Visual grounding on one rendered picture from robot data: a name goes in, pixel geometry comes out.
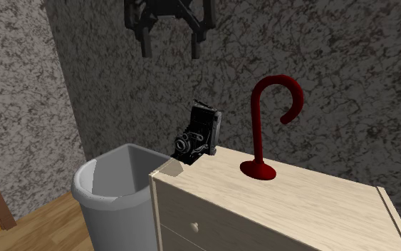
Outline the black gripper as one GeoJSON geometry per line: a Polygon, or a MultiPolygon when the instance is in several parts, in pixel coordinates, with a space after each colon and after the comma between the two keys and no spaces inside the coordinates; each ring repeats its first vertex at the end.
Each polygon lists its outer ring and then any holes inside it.
{"type": "Polygon", "coordinates": [[[216,0],[202,0],[204,17],[199,21],[190,4],[194,0],[124,0],[125,27],[133,30],[140,42],[143,58],[152,57],[150,31],[157,16],[174,16],[184,19],[192,30],[192,59],[200,57],[200,43],[206,40],[208,30],[217,23],[216,0]]]}

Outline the light wooden chest of drawers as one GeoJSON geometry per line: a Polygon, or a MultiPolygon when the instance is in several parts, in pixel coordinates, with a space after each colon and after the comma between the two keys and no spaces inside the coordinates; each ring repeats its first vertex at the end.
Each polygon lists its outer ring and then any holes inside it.
{"type": "Polygon", "coordinates": [[[158,251],[401,251],[384,188],[271,161],[273,180],[240,171],[247,153],[219,147],[150,174],[158,251]]]}

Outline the red hook-shaped stand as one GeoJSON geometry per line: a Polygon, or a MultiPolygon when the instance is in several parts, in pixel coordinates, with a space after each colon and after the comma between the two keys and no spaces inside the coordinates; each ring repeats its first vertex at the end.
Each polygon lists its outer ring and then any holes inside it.
{"type": "Polygon", "coordinates": [[[289,110],[281,116],[282,124],[290,123],[301,112],[304,104],[303,90],[300,85],[287,75],[267,76],[261,79],[251,93],[251,124],[254,144],[254,159],[244,161],[240,164],[243,174],[257,180],[273,180],[276,171],[263,160],[263,146],[261,138],[261,112],[260,98],[262,92],[271,85],[282,85],[286,87],[292,97],[292,105],[289,110]]]}

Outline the grey waste bin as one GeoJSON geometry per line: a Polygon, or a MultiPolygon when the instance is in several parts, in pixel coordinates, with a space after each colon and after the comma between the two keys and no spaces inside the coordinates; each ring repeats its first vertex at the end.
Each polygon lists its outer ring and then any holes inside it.
{"type": "Polygon", "coordinates": [[[157,251],[148,175],[169,159],[127,143],[79,167],[71,193],[95,251],[157,251]]]}

